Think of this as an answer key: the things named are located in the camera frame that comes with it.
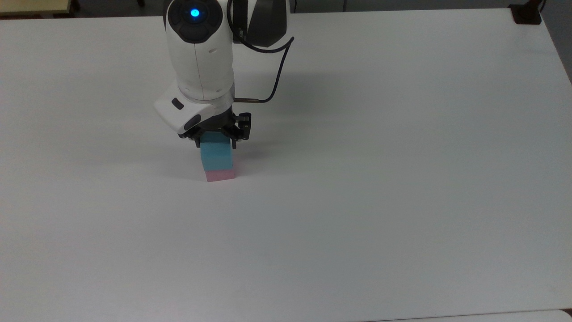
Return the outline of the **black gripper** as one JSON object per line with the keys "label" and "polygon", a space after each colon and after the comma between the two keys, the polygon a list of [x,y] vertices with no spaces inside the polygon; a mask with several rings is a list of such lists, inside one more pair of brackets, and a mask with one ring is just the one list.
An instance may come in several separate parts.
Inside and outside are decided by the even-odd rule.
{"label": "black gripper", "polygon": [[236,115],[233,110],[212,116],[206,120],[192,118],[178,136],[195,142],[197,148],[207,142],[230,142],[232,149],[237,149],[239,140],[248,140],[251,133],[252,115],[241,113]]}

